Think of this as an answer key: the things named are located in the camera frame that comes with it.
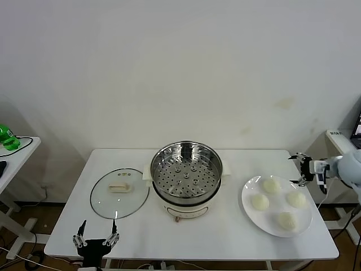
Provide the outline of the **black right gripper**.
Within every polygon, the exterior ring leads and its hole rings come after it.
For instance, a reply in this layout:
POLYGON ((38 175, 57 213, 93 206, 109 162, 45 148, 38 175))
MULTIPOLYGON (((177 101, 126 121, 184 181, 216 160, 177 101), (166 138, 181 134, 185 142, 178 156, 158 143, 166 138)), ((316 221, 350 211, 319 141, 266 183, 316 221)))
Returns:
POLYGON ((292 183, 298 186, 306 186, 310 181, 314 179, 314 175, 310 170, 310 162, 312 158, 301 152, 297 152, 291 155, 288 160, 298 160, 300 162, 301 176, 297 180, 292 180, 292 183))

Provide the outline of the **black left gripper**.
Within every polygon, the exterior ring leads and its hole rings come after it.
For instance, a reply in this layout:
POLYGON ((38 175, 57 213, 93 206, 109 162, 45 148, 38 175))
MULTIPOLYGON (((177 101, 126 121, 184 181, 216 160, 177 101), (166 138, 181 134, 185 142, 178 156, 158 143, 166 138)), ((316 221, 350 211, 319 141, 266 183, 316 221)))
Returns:
POLYGON ((77 248, 79 256, 83 257, 83 267, 100 267, 103 256, 110 253, 110 246, 114 246, 120 235, 117 231, 115 219, 112 222, 112 231, 110 236, 105 239, 89 239, 83 237, 86 226, 86 220, 78 228, 77 234, 73 235, 73 243, 77 248))

